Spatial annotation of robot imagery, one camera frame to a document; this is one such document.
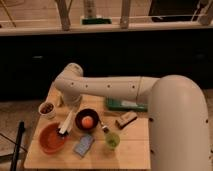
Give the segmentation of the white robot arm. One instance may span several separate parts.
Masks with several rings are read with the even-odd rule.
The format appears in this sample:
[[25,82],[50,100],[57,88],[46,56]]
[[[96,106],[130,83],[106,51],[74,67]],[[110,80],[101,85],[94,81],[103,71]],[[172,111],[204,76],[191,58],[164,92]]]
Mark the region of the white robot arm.
[[148,106],[152,171],[212,171],[208,107],[201,88],[182,75],[85,77],[68,64],[54,86],[65,103],[83,95]]

